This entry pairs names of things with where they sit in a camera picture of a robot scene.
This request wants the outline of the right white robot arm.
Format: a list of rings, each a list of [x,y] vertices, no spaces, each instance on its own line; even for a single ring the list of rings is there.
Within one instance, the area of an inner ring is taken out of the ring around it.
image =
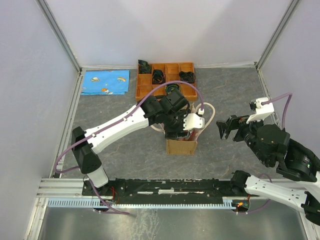
[[[236,131],[233,141],[245,142],[265,167],[276,168],[278,174],[304,187],[300,191],[278,186],[237,170],[229,183],[231,193],[266,197],[304,213],[313,224],[320,224],[320,159],[310,149],[293,140],[276,124],[249,121],[247,115],[231,115],[216,125],[221,139],[227,139],[231,131]]]

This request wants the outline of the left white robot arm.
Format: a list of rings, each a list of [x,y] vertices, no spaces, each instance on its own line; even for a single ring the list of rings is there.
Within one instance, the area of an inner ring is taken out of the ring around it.
[[[89,178],[99,195],[111,189],[99,153],[117,140],[154,124],[162,124],[167,139],[188,137],[195,128],[196,116],[189,101],[179,90],[168,95],[147,95],[125,113],[93,128],[72,131],[72,153],[82,174]]]

